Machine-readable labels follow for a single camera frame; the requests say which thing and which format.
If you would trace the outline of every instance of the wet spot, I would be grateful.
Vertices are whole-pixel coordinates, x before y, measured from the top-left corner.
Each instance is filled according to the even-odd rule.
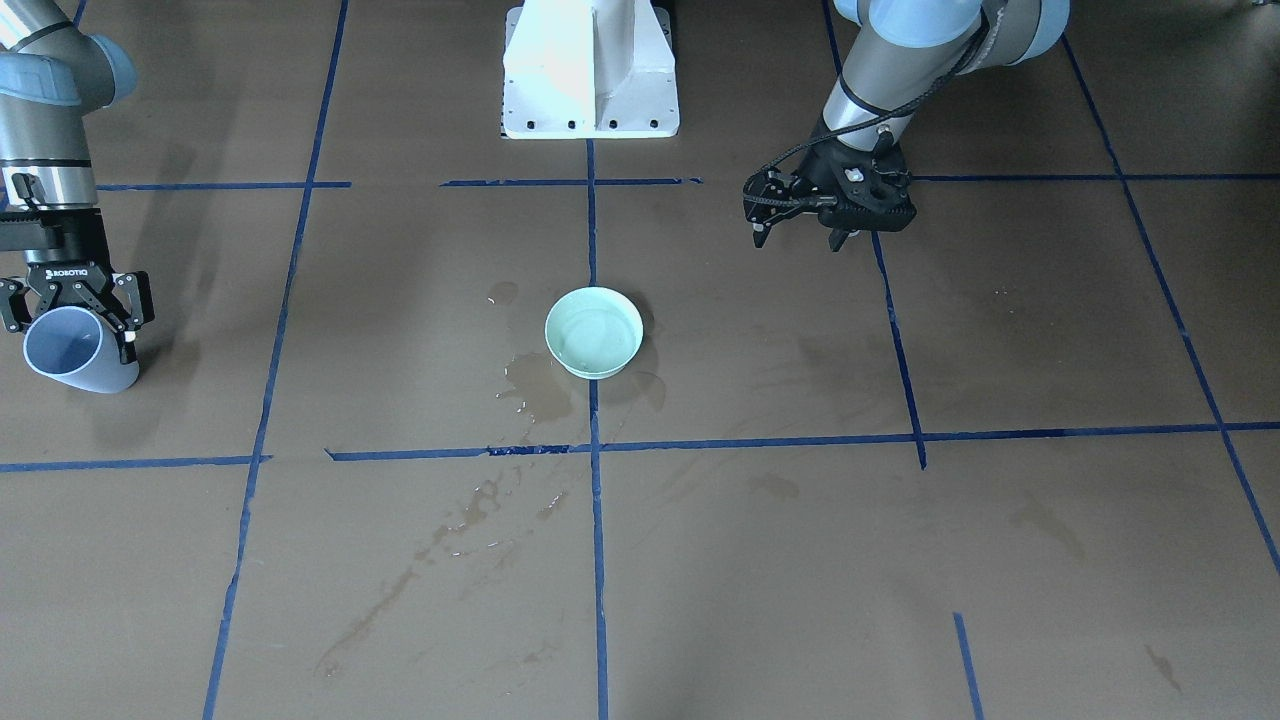
[[[1158,670],[1160,674],[1165,678],[1165,682],[1167,682],[1170,687],[1178,691],[1178,694],[1181,694],[1183,685],[1180,685],[1178,680],[1174,679],[1174,664],[1170,662],[1167,657],[1161,657],[1156,655],[1156,651],[1151,650],[1149,644],[1143,647],[1147,648],[1147,657],[1151,659],[1151,664],[1156,666],[1156,670]]]
[[[556,359],[544,352],[518,355],[507,365],[507,382],[512,389],[499,400],[518,398],[516,413],[529,414],[531,423],[549,423],[567,418],[572,411],[568,392],[557,382]]]
[[[1062,544],[1064,548],[1079,562],[1084,562],[1087,553],[1084,552],[1084,543],[1076,537],[1075,530],[1073,530],[1066,523],[1057,519],[1053,511],[1043,505],[1032,493],[1027,493],[1027,507],[1023,507],[1018,512],[1009,516],[1009,521],[1015,527],[1023,527],[1027,523],[1044,533],[1046,536],[1053,538]]]
[[[520,286],[503,282],[490,287],[488,297],[490,305],[511,305],[516,301],[517,295],[520,295]]]
[[[658,375],[644,372],[631,375],[631,382],[635,383],[636,391],[649,401],[649,407],[653,407],[654,413],[662,413],[662,407],[667,404],[667,383]]]
[[[352,624],[347,633],[338,638],[338,642],[329,646],[329,650],[320,656],[320,661],[316,662],[315,667],[316,674],[323,675],[325,679],[333,679],[340,675],[342,664],[339,661],[342,657],[360,644],[361,641],[369,637],[369,634],[374,630],[374,624],[378,619],[381,618],[384,612],[390,610],[393,605],[396,605],[396,601],[399,600],[401,594],[403,594],[404,588],[408,587],[410,580],[416,577],[417,573],[413,573],[413,568],[407,568],[403,573],[401,573],[401,577],[396,579],[390,589],[387,589],[383,593],[381,600],[369,609],[364,618]]]
[[[795,500],[800,497],[800,486],[773,473],[756,475],[748,484],[751,487],[751,492],[763,489],[778,500]]]
[[[568,497],[568,491],[564,491],[564,492],[557,495],[556,500],[553,500],[550,502],[550,505],[548,505],[547,507],[543,507],[541,510],[538,511],[538,519],[539,520],[549,520],[550,516],[554,515],[557,510],[559,510],[561,503],[564,502],[566,497]]]

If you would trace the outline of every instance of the white metal mount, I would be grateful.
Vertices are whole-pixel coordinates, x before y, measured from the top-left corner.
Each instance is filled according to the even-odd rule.
[[[502,128],[516,140],[671,137],[671,18],[649,0],[525,0],[507,13]]]

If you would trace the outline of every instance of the water spill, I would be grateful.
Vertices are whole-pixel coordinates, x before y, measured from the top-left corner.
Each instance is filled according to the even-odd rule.
[[[516,413],[527,414],[531,423],[549,423],[567,418],[572,411],[568,392],[557,382],[556,359],[545,352],[517,355],[507,365],[507,382],[512,389],[498,398],[520,398]]]
[[[563,500],[564,500],[566,497],[568,497],[568,491],[564,491],[564,492],[562,492],[562,493],[557,495],[557,496],[556,496],[556,500],[553,500],[550,505],[548,505],[547,507],[543,507],[541,510],[539,510],[539,511],[538,511],[538,519],[539,519],[539,520],[549,520],[549,519],[550,519],[550,516],[552,516],[552,515],[553,515],[553,514],[556,512],[556,510],[557,510],[557,509],[559,507],[559,503],[561,503],[561,502],[562,502],[562,501],[563,501]]]
[[[520,662],[522,665],[536,665],[549,659],[552,656],[552,652],[557,650],[559,650],[559,643],[552,644],[547,641],[543,641],[543,647],[538,648],[534,652],[530,652]]]
[[[1027,493],[1027,507],[1023,507],[1018,512],[1009,516],[1009,521],[1012,523],[1015,528],[1020,528],[1023,523],[1030,523],[1036,529],[1044,533],[1046,536],[1062,543],[1071,557],[1079,562],[1084,562],[1087,555],[1084,552],[1084,543],[1076,537],[1075,530],[1068,527],[1066,523],[1059,520],[1053,515],[1053,511],[1041,503],[1032,493]]]
[[[320,656],[320,661],[316,662],[315,666],[315,673],[323,674],[329,679],[340,675],[342,665],[339,664],[339,660],[342,660],[342,655],[356,646],[360,641],[369,637],[369,633],[374,630],[374,623],[378,621],[378,618],[381,616],[383,612],[387,612],[392,605],[396,605],[396,601],[404,592],[404,588],[408,587],[408,582],[416,577],[417,573],[413,571],[412,566],[401,573],[401,577],[394,584],[392,584],[390,589],[383,593],[383,598],[378,601],[378,605],[374,605],[364,618],[357,620],[351,629],[347,630],[347,634],[338,638],[338,642],[329,646],[329,650]]]
[[[778,500],[795,500],[800,497],[800,486],[773,473],[751,478],[749,484],[751,486],[751,492],[763,489]]]
[[[502,493],[499,483],[502,483],[503,474],[499,473],[498,478],[494,480],[485,480],[480,487],[471,491],[471,501],[467,502],[466,507],[461,510],[462,519],[457,524],[449,525],[444,524],[431,533],[431,547],[435,547],[444,542],[444,538],[449,536],[461,536],[468,529],[484,521],[489,516],[489,512],[502,509],[502,503],[498,502],[498,496]]]
[[[662,413],[662,406],[667,404],[667,383],[653,373],[635,373],[631,375],[636,391],[649,401],[654,413]]]
[[[520,293],[516,283],[498,283],[489,288],[489,302],[492,305],[511,305]]]
[[[1149,644],[1143,647],[1147,648],[1147,657],[1151,659],[1151,664],[1156,666],[1156,670],[1158,670],[1160,674],[1164,675],[1165,680],[1167,680],[1169,684],[1178,691],[1178,694],[1181,694],[1183,687],[1174,679],[1174,664],[1170,662],[1167,657],[1156,655],[1156,651],[1151,650]]]
[[[484,552],[486,550],[494,550],[494,548],[502,547],[504,544],[509,544],[512,547],[508,548],[507,552],[503,552],[502,556],[498,559],[498,565],[502,566],[503,561],[507,560],[507,557],[512,552],[515,552],[515,550],[516,550],[515,548],[516,541],[498,541],[498,542],[492,542],[492,543],[484,546],[480,550],[453,550],[451,547],[447,547],[447,548],[444,548],[444,551],[449,553],[449,557],[470,557],[472,555],[476,555],[477,552]]]

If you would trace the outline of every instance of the light green bowl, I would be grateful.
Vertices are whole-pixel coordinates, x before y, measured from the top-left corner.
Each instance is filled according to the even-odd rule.
[[[588,380],[616,375],[640,350],[644,323],[621,292],[584,287],[547,314],[547,347],[564,369]]]

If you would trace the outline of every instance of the black cable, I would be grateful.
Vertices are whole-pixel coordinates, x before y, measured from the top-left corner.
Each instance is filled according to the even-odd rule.
[[[772,163],[768,163],[765,165],[760,167],[759,170],[756,170],[755,173],[753,173],[751,177],[746,178],[746,182],[742,183],[742,199],[746,200],[746,201],[750,201],[750,202],[755,202],[758,205],[768,205],[768,206],[772,206],[772,208],[801,208],[804,205],[808,205],[808,202],[805,202],[803,200],[777,200],[777,199],[773,199],[773,197],[759,197],[759,196],[751,195],[750,191],[748,191],[746,188],[748,188],[748,186],[751,184],[751,178],[754,178],[754,177],[756,177],[759,174],[763,174],[763,173],[768,173],[771,169],[777,168],[780,163],[782,163],[787,158],[795,155],[796,152],[800,152],[801,150],[808,150],[809,147],[813,147],[814,145],[818,145],[820,142],[826,142],[828,140],[840,137],[840,136],[850,133],[850,132],[858,132],[860,129],[867,129],[869,127],[878,126],[879,123],[883,123],[884,120],[890,120],[890,119],[893,119],[893,118],[902,118],[902,117],[910,115],[922,104],[924,104],[925,100],[928,100],[929,97],[932,97],[933,95],[936,95],[940,90],[942,90],[948,82],[951,82],[952,78],[955,78],[957,74],[960,74],[960,70],[963,70],[969,63],[973,61],[974,56],[977,56],[977,54],[978,54],[978,50],[982,47],[983,41],[987,38],[988,29],[989,29],[989,26],[987,24],[987,18],[983,17],[982,18],[982,27],[978,28],[978,32],[974,33],[974,36],[969,40],[969,44],[965,45],[964,53],[960,55],[960,59],[956,60],[955,65],[952,65],[950,70],[947,70],[946,73],[943,73],[942,76],[940,76],[937,79],[934,79],[929,85],[929,87],[924,92],[922,92],[920,95],[915,96],[914,99],[909,100],[908,102],[905,102],[902,105],[899,105],[897,108],[890,110],[888,113],[884,113],[883,115],[876,115],[874,118],[870,118],[869,120],[863,120],[860,123],[855,123],[855,124],[851,124],[851,126],[845,126],[842,128],[836,128],[836,129],[833,129],[831,132],[826,132],[823,135],[818,135],[818,136],[810,137],[809,140],[801,142],[800,145],[796,145],[795,147],[787,150],[782,155],[778,155],[777,158],[773,159]]]

